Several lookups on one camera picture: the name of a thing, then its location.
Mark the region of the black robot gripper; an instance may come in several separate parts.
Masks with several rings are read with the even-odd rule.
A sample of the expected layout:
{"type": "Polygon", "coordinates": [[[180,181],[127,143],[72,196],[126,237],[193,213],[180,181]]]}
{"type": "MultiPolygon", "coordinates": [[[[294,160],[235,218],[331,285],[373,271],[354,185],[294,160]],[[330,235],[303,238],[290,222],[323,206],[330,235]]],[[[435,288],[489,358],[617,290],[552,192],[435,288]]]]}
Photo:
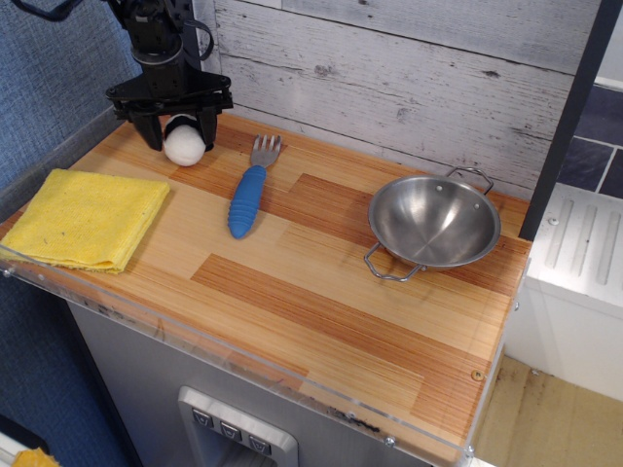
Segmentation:
{"type": "Polygon", "coordinates": [[[231,80],[194,67],[176,30],[129,29],[128,36],[141,73],[106,91],[120,118],[132,122],[145,143],[160,151],[163,133],[157,115],[196,113],[205,150],[211,151],[218,113],[234,106],[231,80]]]}

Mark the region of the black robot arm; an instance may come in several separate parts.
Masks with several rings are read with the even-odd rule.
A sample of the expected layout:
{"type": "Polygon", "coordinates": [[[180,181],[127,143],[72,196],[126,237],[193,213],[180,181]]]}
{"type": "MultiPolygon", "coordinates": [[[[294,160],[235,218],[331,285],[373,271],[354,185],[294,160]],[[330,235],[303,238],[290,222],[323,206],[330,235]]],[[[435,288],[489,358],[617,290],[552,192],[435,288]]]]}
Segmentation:
{"type": "Polygon", "coordinates": [[[184,44],[185,29],[210,34],[209,28],[194,19],[187,1],[112,1],[110,6],[128,33],[132,58],[142,70],[107,90],[115,116],[132,123],[147,145],[160,151],[164,134],[159,117],[188,114],[197,119],[205,149],[211,150],[217,116],[233,107],[231,80],[194,65],[210,56],[213,40],[196,58],[184,44]]]}

